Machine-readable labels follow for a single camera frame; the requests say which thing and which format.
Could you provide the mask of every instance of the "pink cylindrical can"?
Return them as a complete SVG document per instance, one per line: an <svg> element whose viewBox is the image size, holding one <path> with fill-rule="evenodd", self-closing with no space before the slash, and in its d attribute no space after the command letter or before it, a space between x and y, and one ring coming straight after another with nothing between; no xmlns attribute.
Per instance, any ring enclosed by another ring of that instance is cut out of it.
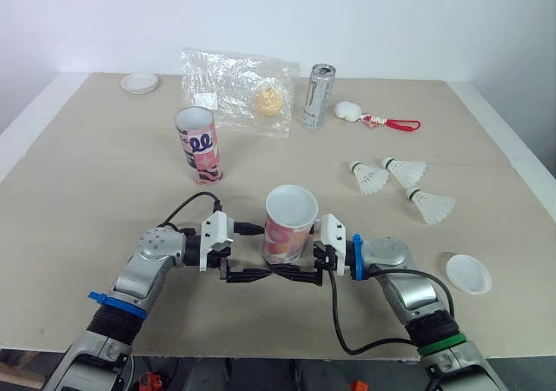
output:
<svg viewBox="0 0 556 391"><path fill-rule="evenodd" d="M319 213L314 195L299 185L281 185L267 196L262 255L266 262L294 263Z"/></svg>
<svg viewBox="0 0 556 391"><path fill-rule="evenodd" d="M195 170L195 182L219 182L222 179L222 169L212 111L204 107L187 107L177 112L174 122L188 164Z"/></svg>

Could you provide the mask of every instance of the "black wire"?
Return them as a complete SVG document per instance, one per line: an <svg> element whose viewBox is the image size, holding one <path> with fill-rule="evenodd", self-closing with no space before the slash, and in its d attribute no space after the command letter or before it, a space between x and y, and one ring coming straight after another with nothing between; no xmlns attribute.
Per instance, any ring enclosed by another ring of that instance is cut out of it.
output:
<svg viewBox="0 0 556 391"><path fill-rule="evenodd" d="M170 220L172 220L172 219L174 218L174 216L177 215L185 206L187 206L190 202L192 202L193 200L195 200L197 197L205 196L205 195L206 195L206 196L209 196L209 197L211 197L213 200L215 200L215 204L220 203L220 199L219 199L216 195L214 195L214 194L212 194L212 193L210 193L210 192L208 192L208 191L200 191L200 192L198 192L197 194L193 194L193 195L192 195L190 198L188 198L185 202L183 202L182 204L180 204L180 205L178 206L178 208L175 209L175 210L166 218L166 220L165 220L164 222L162 222L162 223L160 223L160 224L158 225L158 227L161 228L161 227L163 227L163 226L168 225L168 223L170 223Z"/></svg>
<svg viewBox="0 0 556 391"><path fill-rule="evenodd" d="M177 374L177 367L179 367L179 366L180 366L180 358L175 358L174 373L168 379L168 384L166 384L166 387L165 387L167 390L170 389L170 384L174 380L175 375Z"/></svg>
<svg viewBox="0 0 556 391"><path fill-rule="evenodd" d="M173 230L175 230L176 232L179 232L179 231L180 231L180 229L178 229L177 226L176 226L174 223L167 222L166 224L164 224L164 226L170 226L170 227L171 227Z"/></svg>
<svg viewBox="0 0 556 391"><path fill-rule="evenodd" d="M152 367L152 365L150 364L149 358L148 358L147 356L144 356L142 359L143 359L143 361L145 362L145 365L147 365L147 369L148 369L150 372L153 372L153 367Z"/></svg>
<svg viewBox="0 0 556 391"><path fill-rule="evenodd" d="M388 343L404 343L406 345L414 346L414 343L409 339L402 339L399 337L388 337L387 339L380 339L379 341L373 341L361 348L351 349L344 341L344 336L341 333L340 321L338 318L338 289L336 287L336 279L334 277L334 271L332 269L328 270L328 276L330 277L330 285L332 289L332 318L334 319L334 330L336 331L336 336L338 336L338 341L340 342L341 348L348 355L359 355L363 352L367 352L369 349L376 348L377 346L386 345Z"/></svg>
<svg viewBox="0 0 556 391"><path fill-rule="evenodd" d="M426 278L428 278L429 280L433 280L434 282L436 282L443 290L444 290L444 294L446 294L446 298L448 300L448 308L450 311L450 315L452 316L452 318L455 317L454 311L453 311L453 298L452 298L452 294L450 294L450 290L448 289L448 287L446 286L446 284L444 282L442 282L441 280L439 280L437 277L435 277L434 275L430 275L427 272L423 272L423 271L418 271L417 269L380 269L378 271L372 271L372 272L368 272L368 277L369 278L373 278L379 275L386 275L386 274L412 274L412 275L421 275L424 276Z"/></svg>
<svg viewBox="0 0 556 391"><path fill-rule="evenodd" d="M432 378L431 381L428 382L425 391L436 391L439 385L440 385L440 379Z"/></svg>

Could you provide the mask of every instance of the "clear plastic bag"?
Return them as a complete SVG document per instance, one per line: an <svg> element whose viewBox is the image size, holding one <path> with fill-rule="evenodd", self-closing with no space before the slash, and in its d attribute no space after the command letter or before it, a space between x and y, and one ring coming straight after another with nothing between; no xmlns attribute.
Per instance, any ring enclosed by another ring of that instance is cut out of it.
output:
<svg viewBox="0 0 556 391"><path fill-rule="evenodd" d="M288 137L299 65L279 59L182 50L182 104L215 113L217 126Z"/></svg>

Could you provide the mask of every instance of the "beige tabletop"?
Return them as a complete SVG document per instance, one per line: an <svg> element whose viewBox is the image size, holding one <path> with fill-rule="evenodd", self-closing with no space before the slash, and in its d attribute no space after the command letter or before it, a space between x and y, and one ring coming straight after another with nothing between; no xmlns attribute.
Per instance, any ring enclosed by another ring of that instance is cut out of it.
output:
<svg viewBox="0 0 556 391"><path fill-rule="evenodd" d="M0 184L0 347L64 351L88 325L141 233L201 188L192 180L173 127L180 77L132 96L121 76L94 74L67 102ZM218 129L224 178L214 192L238 221L264 222L264 198L276 185L300 184L334 213L348 234L394 236L418 267L451 287L456 320L486 356L556 353L556 228L504 154L443 82L337 80L333 103L418 118L408 134L367 129L333 116L320 130L301 126L305 81L288 139ZM454 212L427 226L392 178L362 196L348 162L383 156L428 164L420 186L453 196ZM198 222L210 212L198 200L176 218ZM261 236L238 238L233 257L261 262ZM479 258L490 270L488 294L467 295L449 283L452 254ZM406 336L376 282L339 280L341 325L352 347ZM138 354L344 358L331 316L329 282L314 285L271 276L226 284L214 270L170 271L136 338ZM360 358L414 358L405 345Z"/></svg>

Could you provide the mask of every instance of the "white ornament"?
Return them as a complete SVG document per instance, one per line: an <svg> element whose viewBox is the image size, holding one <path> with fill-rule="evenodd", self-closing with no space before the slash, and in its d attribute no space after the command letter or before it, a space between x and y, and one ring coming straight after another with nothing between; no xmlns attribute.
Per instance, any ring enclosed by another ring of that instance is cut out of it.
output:
<svg viewBox="0 0 556 391"><path fill-rule="evenodd" d="M382 167L394 174L404 189L413 187L427 169L424 162L397 161L390 156L382 160Z"/></svg>
<svg viewBox="0 0 556 391"><path fill-rule="evenodd" d="M455 199L421 191L417 187L407 189L406 197L419 209L426 224L436 224L450 214Z"/></svg>
<svg viewBox="0 0 556 391"><path fill-rule="evenodd" d="M359 104L351 102L339 102L334 107L334 113L340 118L347 120L348 122L357 122L362 114L363 110Z"/></svg>
<svg viewBox="0 0 556 391"><path fill-rule="evenodd" d="M362 194L376 193L388 181L388 171L382 168L368 167L361 162L351 162L349 169L354 173Z"/></svg>

